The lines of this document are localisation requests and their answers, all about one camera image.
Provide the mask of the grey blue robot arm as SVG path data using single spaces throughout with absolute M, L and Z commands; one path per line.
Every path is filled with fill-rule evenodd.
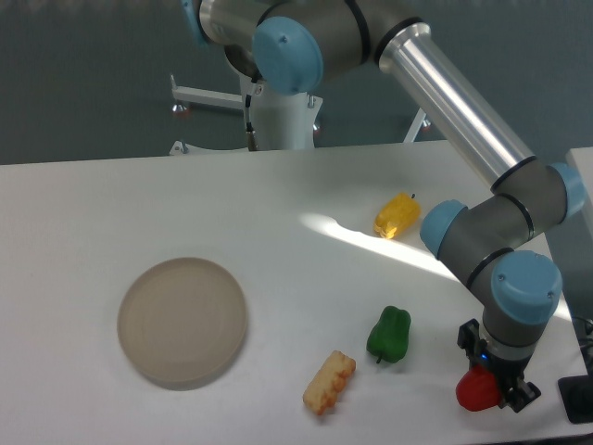
M 193 39 L 235 50 L 237 68 L 282 95 L 305 94 L 323 80 L 373 61 L 394 76 L 486 182 L 491 198 L 468 208 L 435 206 L 420 237 L 483 304 L 480 320 L 460 327 L 459 347 L 474 388 L 458 385 L 459 404 L 521 411 L 539 397 L 524 378 L 556 311 L 561 273 L 525 248 L 580 211 L 579 173 L 543 164 L 434 43 L 429 25 L 403 1 L 184 1 Z

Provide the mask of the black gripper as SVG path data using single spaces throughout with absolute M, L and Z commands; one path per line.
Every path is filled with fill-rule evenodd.
M 502 394 L 502 407 L 509 407 L 519 413 L 541 396 L 536 385 L 524 381 L 529 355 L 513 348 L 496 349 L 495 344 L 487 343 L 480 337 L 479 328 L 480 324 L 475 319 L 461 325 L 458 347 L 465 351 L 473 366 L 480 366 L 495 377 Z

